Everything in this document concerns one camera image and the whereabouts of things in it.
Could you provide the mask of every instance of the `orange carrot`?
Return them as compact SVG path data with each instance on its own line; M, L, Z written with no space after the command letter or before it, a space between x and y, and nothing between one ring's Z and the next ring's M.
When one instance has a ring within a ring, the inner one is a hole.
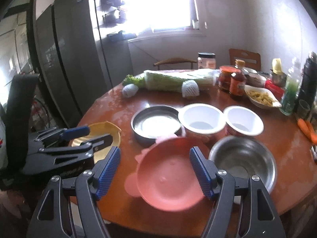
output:
M305 121L305 123L306 123L310 133L315 133L315 130L314 130L312 124L309 121Z
M299 129L301 129L301 131L306 135L306 137L311 139L311 133L310 133L305 121L303 119L298 119L297 125L298 125Z
M317 145L317 134L311 133L310 138L311 138L311 140L312 140L312 143L313 143L314 145Z

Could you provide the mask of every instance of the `yellow plate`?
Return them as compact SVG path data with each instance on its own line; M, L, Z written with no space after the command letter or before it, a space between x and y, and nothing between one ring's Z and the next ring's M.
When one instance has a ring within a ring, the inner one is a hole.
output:
M97 122L91 125L88 125L90 128L90 134L85 137L80 137L78 139L74 139L72 142L72 147L79 146L82 142L86 140L90 140L94 137L98 137L100 135L104 135L106 133L109 133L112 138L113 142L111 146L108 146L100 151L97 151L94 153L94 161L95 163L98 162L101 159L104 159L106 155L108 154L109 150L111 149L112 146L119 146L121 139L120 139L120 132L121 129L116 126L115 124L105 121L105 122Z

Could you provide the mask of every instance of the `screw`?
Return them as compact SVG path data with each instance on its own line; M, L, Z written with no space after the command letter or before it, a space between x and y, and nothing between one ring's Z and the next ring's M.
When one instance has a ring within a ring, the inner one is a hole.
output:
M53 176L51 181L52 182L57 182L59 180L59 176Z
M259 181L260 178L259 178L259 176L252 176L252 180L253 180L253 181Z
M220 176L225 176L227 174L227 171L226 170L218 170L218 174Z
M91 170L85 170L84 176L90 176L93 172Z

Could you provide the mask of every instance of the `black bottle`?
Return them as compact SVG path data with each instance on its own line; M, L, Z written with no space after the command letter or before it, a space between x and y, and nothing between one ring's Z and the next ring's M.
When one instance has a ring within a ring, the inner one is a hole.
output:
M295 103L294 112L297 111L298 101L305 100L312 108L317 90L317 55L310 52L304 65L303 81Z

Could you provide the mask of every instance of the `chair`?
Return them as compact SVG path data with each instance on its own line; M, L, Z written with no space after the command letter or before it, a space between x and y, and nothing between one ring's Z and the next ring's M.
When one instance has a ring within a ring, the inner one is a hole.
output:
M177 64L177 63L184 63L184 62L189 62L191 63L191 70L194 69L194 63L197 63L197 61L195 60L190 60L190 59L184 59L184 58L170 58L170 59L167 59L167 60L163 60L163 61L159 61L157 63L154 63L153 66L154 67L158 67L158 71L160 70L160 65L162 64Z
M258 53L250 52L242 49L229 49L230 64L235 65L236 59L243 59L245 66L256 71L261 70L261 56Z

